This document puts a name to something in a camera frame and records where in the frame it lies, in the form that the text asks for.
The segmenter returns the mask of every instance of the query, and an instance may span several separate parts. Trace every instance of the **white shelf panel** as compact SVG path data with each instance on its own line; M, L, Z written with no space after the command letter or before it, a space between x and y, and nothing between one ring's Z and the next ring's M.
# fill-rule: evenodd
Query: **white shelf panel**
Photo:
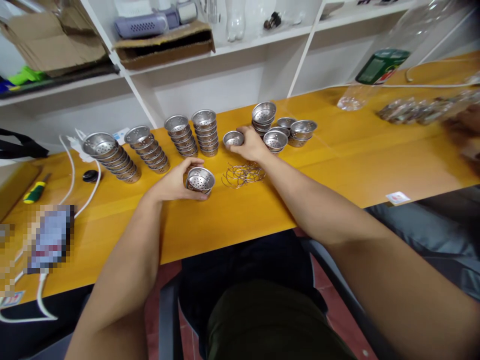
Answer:
M385 15L400 13L412 7L415 1L398 0L389 5L377 5L379 2L357 5L356 1L348 1L345 5L332 12L330 17L320 20L316 25L316 32L358 23L364 20L379 18Z
M112 73L107 75L90 77L84 80L79 80L79 81L71 82L65 85L51 87L51 88L47 88L39 91L29 92L24 95L13 96L10 98L0 100L0 108L7 105L11 105L11 104L21 103L31 99L42 98L52 94L64 93L69 90L83 88L86 86L95 85L99 83L105 83L111 80L121 79L121 78L122 77L120 75Z
M194 62L200 59L206 59L206 58L211 58L218 55L230 54L230 53L234 53L234 52L245 50L245 49L255 48L262 45L279 42L285 39L291 39L291 38L299 37L302 35L307 35L310 33L311 30L312 30L311 26L292 26L285 29L279 28L278 30L267 32L264 36L254 38L250 41L247 41L247 40L235 41L232 43L226 43L224 45L220 44L220 46L219 44L215 43L215 47L216 47L215 53L210 52L208 54L189 57L179 61L170 62L167 64L158 65L158 66L152 66L152 67L148 67L141 70L127 70L127 74L128 75L143 74L143 73L164 69L164 68L168 68L168 67L179 65L179 64Z

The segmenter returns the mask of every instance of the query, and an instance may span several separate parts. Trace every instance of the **screwdriver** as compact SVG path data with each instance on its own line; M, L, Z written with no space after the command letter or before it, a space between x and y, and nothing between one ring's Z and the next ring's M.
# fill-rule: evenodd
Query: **screwdriver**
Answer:
M51 172L48 173L42 181L37 181L35 183L35 186L23 197L23 202L25 204L33 204L40 199L50 175L52 175Z

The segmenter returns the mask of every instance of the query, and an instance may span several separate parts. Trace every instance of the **cardboard box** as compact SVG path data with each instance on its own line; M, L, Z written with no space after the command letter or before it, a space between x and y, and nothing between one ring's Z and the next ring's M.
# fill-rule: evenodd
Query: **cardboard box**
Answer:
M126 69L138 70L215 52L215 43L210 26L196 20L164 35L120 40L114 48Z
M85 10L72 1L60 18L52 12L12 17L1 31L36 71L59 76L107 57L102 39Z

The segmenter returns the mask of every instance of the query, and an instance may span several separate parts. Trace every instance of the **black bag strap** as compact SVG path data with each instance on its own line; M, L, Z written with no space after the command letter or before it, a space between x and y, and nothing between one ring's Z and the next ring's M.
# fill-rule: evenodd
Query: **black bag strap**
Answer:
M17 159L24 157L46 158L49 151L38 145L31 137L0 128L0 135L14 136L21 145L0 140L0 159Z

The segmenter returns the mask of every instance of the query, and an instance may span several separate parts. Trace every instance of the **yellow wooden tabletop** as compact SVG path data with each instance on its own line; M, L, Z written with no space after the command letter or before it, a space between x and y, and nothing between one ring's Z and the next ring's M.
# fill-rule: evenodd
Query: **yellow wooden tabletop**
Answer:
M480 54L468 56L478 58ZM438 62L422 65L410 75L415 79L413 84L459 84L478 70L478 61ZM389 81L389 85L394 84L405 84L403 71ZM336 107L345 89L325 89L276 101L277 119L293 117L318 123L313 138L301 148L287 146L280 154L282 159L363 208L383 203L386 194L397 191L414 201L480 182L439 124L393 125L375 115L375 111L400 97L431 99L454 95L466 88L383 88L365 108L351 112ZM228 152L221 139L226 132L249 124L253 107L217 115L218 155L212 158L199 156L205 159L205 167L217 180L209 200L179 200L165 204L160 219L162 264L296 226L268 178L239 189L227 188L221 182L229 163L245 163L238 155ZM153 133L171 165L178 165L182 158L167 131L161 128ZM141 179L134 184L125 184L108 171L102 171L97 193L75 221L70 257L48 276L44 297L97 280L142 194L162 178L162 175L150 171L128 146L124 145L124 148L140 167ZM82 174L96 166L83 163L74 151L72 153L76 181L66 203L80 208L94 186L82 182ZM21 248L32 212L42 204L57 204L70 186L71 166L65 153L34 163L42 166L39 178L46 173L52 175L39 202L34 205L19 202L3 221L15 226L14 237L1 253L4 262L5 259L12 260ZM21 268L19 263L11 273L16 274ZM15 286L16 291L26 290L22 302L35 299L38 277L23 276Z

